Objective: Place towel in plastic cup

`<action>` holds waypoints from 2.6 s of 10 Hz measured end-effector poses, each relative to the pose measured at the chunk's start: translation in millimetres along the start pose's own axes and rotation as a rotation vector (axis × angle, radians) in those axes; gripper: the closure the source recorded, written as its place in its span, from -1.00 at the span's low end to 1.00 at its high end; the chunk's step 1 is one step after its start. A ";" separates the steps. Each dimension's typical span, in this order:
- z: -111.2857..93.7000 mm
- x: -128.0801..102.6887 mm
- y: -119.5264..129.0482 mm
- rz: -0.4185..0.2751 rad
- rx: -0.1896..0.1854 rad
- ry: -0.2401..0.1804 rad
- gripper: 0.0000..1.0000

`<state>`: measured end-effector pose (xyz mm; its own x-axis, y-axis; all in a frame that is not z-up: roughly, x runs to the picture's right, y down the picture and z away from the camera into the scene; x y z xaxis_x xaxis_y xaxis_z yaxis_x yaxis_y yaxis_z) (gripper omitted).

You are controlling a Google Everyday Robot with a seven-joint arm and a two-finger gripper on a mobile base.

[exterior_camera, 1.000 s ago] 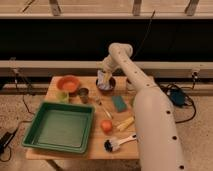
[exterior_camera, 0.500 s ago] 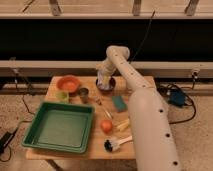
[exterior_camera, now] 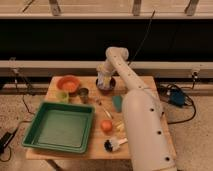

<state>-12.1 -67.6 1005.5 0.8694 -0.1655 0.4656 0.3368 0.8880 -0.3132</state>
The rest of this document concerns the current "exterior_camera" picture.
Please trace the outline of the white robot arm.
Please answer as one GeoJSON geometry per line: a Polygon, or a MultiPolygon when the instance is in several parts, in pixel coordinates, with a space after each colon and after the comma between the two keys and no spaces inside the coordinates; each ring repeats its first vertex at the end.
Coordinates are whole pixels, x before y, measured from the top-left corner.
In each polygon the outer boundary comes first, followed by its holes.
{"type": "Polygon", "coordinates": [[[177,171],[161,125],[163,108],[159,98],[126,63],[129,52],[123,47],[108,47],[106,60],[97,67],[97,87],[110,91],[117,72],[128,89],[122,113],[133,171],[177,171]]]}

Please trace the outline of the yellow gripper fingers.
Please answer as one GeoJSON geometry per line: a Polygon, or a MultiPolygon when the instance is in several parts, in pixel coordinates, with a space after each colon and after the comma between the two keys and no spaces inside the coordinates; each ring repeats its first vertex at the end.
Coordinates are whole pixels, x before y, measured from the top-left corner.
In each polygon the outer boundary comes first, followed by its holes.
{"type": "Polygon", "coordinates": [[[103,86],[109,86],[110,85],[110,80],[111,77],[110,76],[103,76],[103,86]]]}

